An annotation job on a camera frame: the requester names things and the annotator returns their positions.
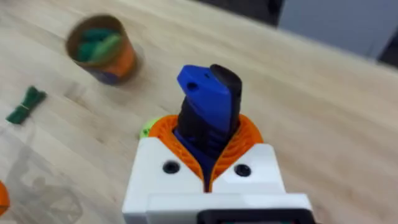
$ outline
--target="orange cup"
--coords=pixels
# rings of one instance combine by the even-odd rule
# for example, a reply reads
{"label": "orange cup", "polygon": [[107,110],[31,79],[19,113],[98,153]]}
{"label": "orange cup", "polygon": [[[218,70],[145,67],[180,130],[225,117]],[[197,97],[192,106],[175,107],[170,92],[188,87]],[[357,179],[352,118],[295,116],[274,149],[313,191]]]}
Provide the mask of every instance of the orange cup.
{"label": "orange cup", "polygon": [[[79,62],[76,59],[77,50],[81,43],[82,33],[91,28],[108,28],[115,30],[122,37],[117,50],[107,55],[100,62]],[[92,74],[105,84],[118,84],[127,80],[136,65],[136,55],[121,22],[110,15],[102,14],[83,19],[70,32],[65,44],[69,57],[81,68]]]}

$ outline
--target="blue plastic piece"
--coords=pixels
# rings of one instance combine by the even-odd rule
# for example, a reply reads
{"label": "blue plastic piece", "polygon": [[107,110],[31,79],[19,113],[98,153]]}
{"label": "blue plastic piece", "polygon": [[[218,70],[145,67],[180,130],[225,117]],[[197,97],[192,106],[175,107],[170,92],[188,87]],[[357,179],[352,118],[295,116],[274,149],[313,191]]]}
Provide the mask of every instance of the blue plastic piece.
{"label": "blue plastic piece", "polygon": [[174,131],[175,137],[200,164],[205,185],[208,186],[211,171],[217,160],[217,157],[210,156],[210,153],[213,155],[221,153],[220,151],[211,151],[212,147],[220,148],[220,146],[224,146],[220,144],[221,142],[228,142],[227,137],[231,129],[231,93],[227,86],[222,84],[207,67],[186,65],[182,68],[177,80],[195,114],[218,130],[217,133],[214,131],[207,133],[211,138],[206,143],[206,152],[194,146],[194,142],[197,140],[195,137],[185,139],[177,129]]}
{"label": "blue plastic piece", "polygon": [[177,78],[196,114],[222,132],[231,120],[231,93],[207,67],[186,65]]}

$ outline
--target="gray wall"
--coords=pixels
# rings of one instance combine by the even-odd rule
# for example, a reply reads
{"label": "gray wall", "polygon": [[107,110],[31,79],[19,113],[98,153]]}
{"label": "gray wall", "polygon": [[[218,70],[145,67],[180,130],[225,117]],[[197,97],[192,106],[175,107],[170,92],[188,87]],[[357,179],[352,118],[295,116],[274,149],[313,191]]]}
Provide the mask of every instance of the gray wall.
{"label": "gray wall", "polygon": [[378,58],[398,28],[398,0],[285,0],[279,28]]}

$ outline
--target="green object in cup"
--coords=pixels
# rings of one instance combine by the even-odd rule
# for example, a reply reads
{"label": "green object in cup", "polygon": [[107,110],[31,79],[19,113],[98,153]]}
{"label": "green object in cup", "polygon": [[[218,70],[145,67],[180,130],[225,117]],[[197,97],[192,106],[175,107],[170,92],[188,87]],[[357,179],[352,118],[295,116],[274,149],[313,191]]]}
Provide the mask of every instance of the green object in cup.
{"label": "green object in cup", "polygon": [[103,41],[114,33],[116,31],[107,28],[91,28],[83,32],[83,40],[90,42]]}
{"label": "green object in cup", "polygon": [[99,62],[104,60],[109,54],[117,49],[120,44],[121,36],[119,34],[109,35],[104,41],[98,43],[93,54],[91,55],[90,62]]}
{"label": "green object in cup", "polygon": [[80,44],[77,52],[77,60],[79,62],[88,62],[97,45],[98,42],[85,42]]}

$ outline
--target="orange spiral base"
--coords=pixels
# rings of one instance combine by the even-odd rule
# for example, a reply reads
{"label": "orange spiral base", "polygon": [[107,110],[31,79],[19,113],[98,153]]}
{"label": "orange spiral base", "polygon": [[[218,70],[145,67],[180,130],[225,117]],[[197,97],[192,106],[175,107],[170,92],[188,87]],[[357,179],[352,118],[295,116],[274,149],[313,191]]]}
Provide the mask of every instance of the orange spiral base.
{"label": "orange spiral base", "polygon": [[[203,173],[198,161],[174,136],[173,130],[177,127],[178,116],[168,115],[155,123],[150,129],[149,137],[159,138],[181,161],[187,165],[203,182]],[[245,152],[256,143],[263,143],[257,127],[244,115],[239,115],[239,128],[224,148],[211,172],[209,192],[217,177],[229,166],[238,160]]]}

